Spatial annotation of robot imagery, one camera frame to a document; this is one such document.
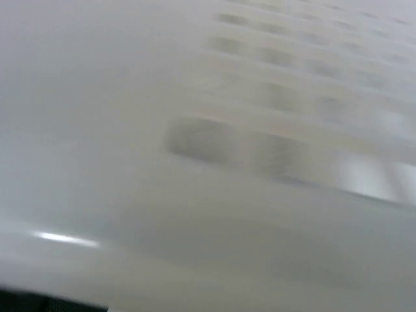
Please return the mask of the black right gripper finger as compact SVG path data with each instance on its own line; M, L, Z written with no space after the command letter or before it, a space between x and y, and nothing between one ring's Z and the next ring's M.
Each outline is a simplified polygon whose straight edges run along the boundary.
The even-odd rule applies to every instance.
M4 312L103 312L107 307L82 304L29 292L1 290L1 311Z

